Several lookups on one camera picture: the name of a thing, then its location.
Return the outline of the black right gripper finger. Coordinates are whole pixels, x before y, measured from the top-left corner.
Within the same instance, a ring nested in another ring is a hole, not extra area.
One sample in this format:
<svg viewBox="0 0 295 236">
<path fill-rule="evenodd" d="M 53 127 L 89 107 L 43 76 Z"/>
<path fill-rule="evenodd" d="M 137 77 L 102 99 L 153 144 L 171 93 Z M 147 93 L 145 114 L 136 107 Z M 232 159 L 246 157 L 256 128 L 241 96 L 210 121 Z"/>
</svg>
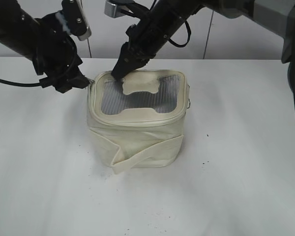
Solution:
<svg viewBox="0 0 295 236">
<path fill-rule="evenodd" d="M 132 70 L 140 69 L 140 68 L 146 66 L 148 62 L 149 62 L 149 58 L 133 58 L 133 62 L 132 62 L 133 69 Z"/>
<path fill-rule="evenodd" d="M 121 80 L 127 74 L 137 69 L 136 62 L 135 56 L 130 52 L 129 43 L 125 42 L 121 47 L 117 63 L 111 71 L 112 77 L 116 81 Z"/>
</svg>

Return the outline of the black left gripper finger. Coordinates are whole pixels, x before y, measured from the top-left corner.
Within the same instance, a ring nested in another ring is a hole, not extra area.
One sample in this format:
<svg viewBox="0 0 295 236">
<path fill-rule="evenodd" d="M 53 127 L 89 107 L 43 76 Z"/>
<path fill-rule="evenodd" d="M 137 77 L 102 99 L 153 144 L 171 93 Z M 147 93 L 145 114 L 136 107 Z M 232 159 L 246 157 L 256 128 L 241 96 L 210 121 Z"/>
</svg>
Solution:
<svg viewBox="0 0 295 236">
<path fill-rule="evenodd" d="M 54 84 L 56 91 L 66 93 L 72 88 L 84 89 L 89 85 L 89 80 L 83 74 L 62 76 Z"/>
</svg>

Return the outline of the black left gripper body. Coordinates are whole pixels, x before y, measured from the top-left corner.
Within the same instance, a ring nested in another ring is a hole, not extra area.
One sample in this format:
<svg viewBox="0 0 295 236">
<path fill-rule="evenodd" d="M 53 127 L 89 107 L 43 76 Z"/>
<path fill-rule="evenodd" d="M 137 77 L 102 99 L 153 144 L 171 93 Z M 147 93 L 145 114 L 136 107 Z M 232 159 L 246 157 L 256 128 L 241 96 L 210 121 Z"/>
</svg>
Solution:
<svg viewBox="0 0 295 236">
<path fill-rule="evenodd" d="M 66 32 L 33 31 L 31 43 L 36 74 L 46 74 L 37 85 L 54 85 L 62 76 L 81 73 L 79 65 L 82 61 L 77 55 L 76 44 Z"/>
</svg>

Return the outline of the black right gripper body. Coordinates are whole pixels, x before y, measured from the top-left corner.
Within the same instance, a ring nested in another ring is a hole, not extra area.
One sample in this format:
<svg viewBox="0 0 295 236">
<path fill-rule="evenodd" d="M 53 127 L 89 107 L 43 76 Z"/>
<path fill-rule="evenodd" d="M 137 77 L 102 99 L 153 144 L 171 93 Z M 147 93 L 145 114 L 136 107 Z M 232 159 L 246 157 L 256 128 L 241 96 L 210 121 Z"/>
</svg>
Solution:
<svg viewBox="0 0 295 236">
<path fill-rule="evenodd" d="M 171 37 L 186 20 L 172 9 L 153 9 L 134 27 L 127 30 L 129 36 L 127 49 L 138 61 L 154 58 L 166 42 L 178 48 L 187 44 L 178 44 Z"/>
</svg>

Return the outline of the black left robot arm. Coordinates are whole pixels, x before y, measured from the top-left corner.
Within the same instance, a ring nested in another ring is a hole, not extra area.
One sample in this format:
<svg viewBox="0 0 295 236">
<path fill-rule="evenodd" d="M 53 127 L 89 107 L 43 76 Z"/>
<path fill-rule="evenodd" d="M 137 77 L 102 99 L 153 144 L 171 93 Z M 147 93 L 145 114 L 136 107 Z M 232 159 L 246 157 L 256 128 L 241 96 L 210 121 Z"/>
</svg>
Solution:
<svg viewBox="0 0 295 236">
<path fill-rule="evenodd" d="M 30 60 L 37 75 L 46 75 L 38 83 L 3 79 L 0 83 L 22 88 L 53 86 L 60 93 L 88 87 L 89 79 L 79 70 L 82 60 L 72 36 L 80 41 L 91 36 L 79 1 L 63 0 L 61 10 L 33 18 L 16 0 L 0 0 L 0 44 Z"/>
</svg>

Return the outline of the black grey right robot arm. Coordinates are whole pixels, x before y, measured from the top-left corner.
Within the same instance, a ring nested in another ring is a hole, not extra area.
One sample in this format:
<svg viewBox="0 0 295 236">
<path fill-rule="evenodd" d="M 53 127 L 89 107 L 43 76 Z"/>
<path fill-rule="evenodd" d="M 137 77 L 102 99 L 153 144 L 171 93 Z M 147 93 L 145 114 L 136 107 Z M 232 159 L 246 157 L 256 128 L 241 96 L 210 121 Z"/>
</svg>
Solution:
<svg viewBox="0 0 295 236">
<path fill-rule="evenodd" d="M 127 15 L 139 19 L 126 31 L 128 41 L 111 72 L 116 80 L 144 67 L 167 42 L 185 47 L 171 37 L 182 25 L 191 34 L 187 19 L 209 8 L 228 19 L 244 16 L 283 38 L 281 62 L 290 65 L 288 80 L 295 91 L 295 0 L 155 0 L 150 8 L 133 0 L 108 0 L 105 8 L 112 18 Z"/>
</svg>

